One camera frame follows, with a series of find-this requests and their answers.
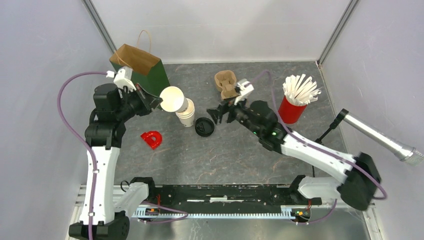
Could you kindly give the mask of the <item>stack of black lids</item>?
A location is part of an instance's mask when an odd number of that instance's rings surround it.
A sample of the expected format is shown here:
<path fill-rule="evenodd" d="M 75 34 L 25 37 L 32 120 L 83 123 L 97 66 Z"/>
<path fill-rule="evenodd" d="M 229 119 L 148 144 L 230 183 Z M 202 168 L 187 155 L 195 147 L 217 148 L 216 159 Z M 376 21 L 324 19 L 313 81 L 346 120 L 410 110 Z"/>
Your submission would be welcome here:
<path fill-rule="evenodd" d="M 207 117 L 199 117 L 194 123 L 194 128 L 199 136 L 209 137 L 215 131 L 215 124 Z"/>

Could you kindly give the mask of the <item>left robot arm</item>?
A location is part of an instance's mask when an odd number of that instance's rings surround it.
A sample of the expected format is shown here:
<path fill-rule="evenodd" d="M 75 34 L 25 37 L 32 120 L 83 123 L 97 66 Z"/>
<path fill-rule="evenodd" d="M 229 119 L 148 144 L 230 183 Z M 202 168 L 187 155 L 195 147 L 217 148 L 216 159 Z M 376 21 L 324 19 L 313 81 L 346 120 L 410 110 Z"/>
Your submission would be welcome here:
<path fill-rule="evenodd" d="M 87 194 L 78 222 L 68 234 L 78 240 L 125 240 L 130 218 L 139 205 L 153 203 L 157 190 L 134 179 L 123 196 L 114 202 L 115 169 L 125 123 L 134 116 L 146 116 L 163 101 L 146 92 L 139 84 L 133 89 L 114 83 L 102 84 L 93 94 L 95 109 L 82 141 L 87 147 Z"/>

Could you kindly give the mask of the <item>stack of white paper cups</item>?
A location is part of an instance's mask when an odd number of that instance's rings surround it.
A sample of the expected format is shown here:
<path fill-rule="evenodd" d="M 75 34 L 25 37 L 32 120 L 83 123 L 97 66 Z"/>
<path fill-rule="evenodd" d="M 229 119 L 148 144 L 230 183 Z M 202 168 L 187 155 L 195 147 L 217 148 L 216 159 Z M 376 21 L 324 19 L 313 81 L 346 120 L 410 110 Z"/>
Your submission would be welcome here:
<path fill-rule="evenodd" d="M 191 99 L 187 99 L 188 107 L 185 111 L 176 112 L 176 116 L 180 120 L 181 124 L 189 128 L 194 125 L 195 122 L 195 105 Z"/>

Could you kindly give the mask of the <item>green paper bag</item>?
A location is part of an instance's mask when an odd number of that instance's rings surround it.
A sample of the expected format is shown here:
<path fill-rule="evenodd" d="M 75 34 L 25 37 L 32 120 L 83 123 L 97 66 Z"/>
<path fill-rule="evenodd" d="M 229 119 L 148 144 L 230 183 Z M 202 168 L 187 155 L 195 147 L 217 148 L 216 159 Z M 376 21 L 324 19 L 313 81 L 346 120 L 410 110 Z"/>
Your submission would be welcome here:
<path fill-rule="evenodd" d="M 151 48 L 139 48 L 141 35 L 138 35 L 136 46 L 124 43 L 112 54 L 109 62 L 116 71 L 122 67 L 131 68 L 132 82 L 139 84 L 148 93 L 159 96 L 171 84 L 162 60 L 151 54 Z"/>

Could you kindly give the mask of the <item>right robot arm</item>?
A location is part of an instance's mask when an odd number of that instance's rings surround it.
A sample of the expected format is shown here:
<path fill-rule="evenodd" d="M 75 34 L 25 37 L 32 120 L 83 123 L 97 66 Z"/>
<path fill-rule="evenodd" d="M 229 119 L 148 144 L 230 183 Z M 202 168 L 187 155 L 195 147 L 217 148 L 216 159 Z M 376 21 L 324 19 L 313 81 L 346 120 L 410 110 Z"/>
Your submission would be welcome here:
<path fill-rule="evenodd" d="M 262 100 L 246 106 L 245 101 L 234 104 L 223 101 L 207 113 L 215 124 L 239 122 L 258 137 L 267 150 L 304 161 L 330 175 L 329 178 L 303 177 L 289 189 L 289 199 L 302 204 L 312 198 L 338 198 L 350 207 L 365 211 L 381 186 L 381 176 L 373 158 L 366 153 L 352 155 L 325 147 L 307 139 L 279 122 L 278 115 Z"/>

